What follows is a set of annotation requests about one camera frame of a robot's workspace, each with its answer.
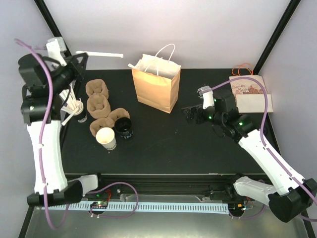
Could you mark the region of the white stirrer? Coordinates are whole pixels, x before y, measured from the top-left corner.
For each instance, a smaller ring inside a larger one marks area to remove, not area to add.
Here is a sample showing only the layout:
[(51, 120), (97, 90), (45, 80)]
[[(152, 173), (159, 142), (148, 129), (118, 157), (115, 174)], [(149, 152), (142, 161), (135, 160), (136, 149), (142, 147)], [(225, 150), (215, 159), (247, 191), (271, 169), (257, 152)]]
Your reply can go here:
[(115, 57), (115, 58), (123, 58), (123, 54), (118, 53), (103, 53), (103, 52), (90, 52), (90, 51), (76, 51), (76, 54), (87, 53), (88, 56), (93, 57)]

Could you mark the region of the brown paper takeout bag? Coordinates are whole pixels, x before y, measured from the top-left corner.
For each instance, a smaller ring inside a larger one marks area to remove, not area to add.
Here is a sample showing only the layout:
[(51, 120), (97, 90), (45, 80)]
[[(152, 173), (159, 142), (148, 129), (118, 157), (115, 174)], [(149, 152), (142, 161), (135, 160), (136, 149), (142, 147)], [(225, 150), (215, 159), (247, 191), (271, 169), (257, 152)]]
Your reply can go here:
[[(158, 54), (169, 46), (173, 46), (169, 58), (159, 58)], [(181, 74), (181, 66), (171, 61), (174, 50), (174, 44), (167, 44), (154, 56), (143, 54), (136, 65), (128, 65), (138, 102), (168, 114), (178, 100)]]

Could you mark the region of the brown pulp cup carrier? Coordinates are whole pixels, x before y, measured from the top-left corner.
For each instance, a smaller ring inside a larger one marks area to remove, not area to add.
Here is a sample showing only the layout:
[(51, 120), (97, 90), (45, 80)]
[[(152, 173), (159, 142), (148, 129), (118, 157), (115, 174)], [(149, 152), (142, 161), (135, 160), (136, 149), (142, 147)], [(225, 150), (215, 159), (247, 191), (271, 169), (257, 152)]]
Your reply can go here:
[(96, 137), (97, 132), (101, 128), (105, 128), (105, 127), (113, 128), (115, 122), (119, 118), (130, 118), (130, 114), (124, 108), (118, 108), (118, 109), (111, 111), (107, 117), (94, 120), (90, 124), (90, 132), (91, 132), (92, 136)]

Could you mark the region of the stack of black cup lids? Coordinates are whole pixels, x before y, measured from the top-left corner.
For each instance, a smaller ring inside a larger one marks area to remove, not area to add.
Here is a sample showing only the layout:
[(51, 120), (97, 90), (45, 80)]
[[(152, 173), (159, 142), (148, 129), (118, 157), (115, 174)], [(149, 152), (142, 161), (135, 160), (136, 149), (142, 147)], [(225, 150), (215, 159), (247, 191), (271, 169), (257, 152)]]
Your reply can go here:
[(127, 117), (117, 119), (114, 123), (114, 129), (123, 139), (131, 139), (133, 135), (132, 121)]

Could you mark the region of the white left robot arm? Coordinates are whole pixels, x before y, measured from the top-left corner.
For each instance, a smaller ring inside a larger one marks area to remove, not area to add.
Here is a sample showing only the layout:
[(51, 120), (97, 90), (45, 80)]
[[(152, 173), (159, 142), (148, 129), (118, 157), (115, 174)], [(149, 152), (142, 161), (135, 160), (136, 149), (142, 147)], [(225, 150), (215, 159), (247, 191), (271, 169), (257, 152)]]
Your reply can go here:
[(19, 59), (22, 87), (21, 113), (30, 135), (36, 178), (34, 192), (27, 197), (30, 206), (57, 206), (78, 203), (90, 192), (103, 197), (106, 185), (97, 175), (67, 181), (61, 159), (60, 128), (62, 100), (59, 95), (74, 80), (82, 80), (88, 54), (81, 53), (58, 60), (40, 54), (27, 54)]

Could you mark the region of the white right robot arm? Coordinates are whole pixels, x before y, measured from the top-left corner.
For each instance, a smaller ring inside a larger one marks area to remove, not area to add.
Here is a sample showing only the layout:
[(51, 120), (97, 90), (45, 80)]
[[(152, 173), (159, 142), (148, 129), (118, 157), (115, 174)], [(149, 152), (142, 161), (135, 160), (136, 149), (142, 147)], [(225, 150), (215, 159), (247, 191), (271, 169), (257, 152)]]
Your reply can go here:
[(240, 196), (252, 198), (266, 206), (282, 222), (289, 222), (309, 208), (317, 194), (314, 179), (305, 179), (272, 147), (257, 129), (250, 116), (241, 114), (231, 92), (213, 92), (209, 87), (197, 90), (203, 103), (182, 109), (187, 121), (210, 122), (219, 126), (224, 135), (247, 151), (262, 168), (271, 185), (240, 177), (225, 187), (231, 200)]

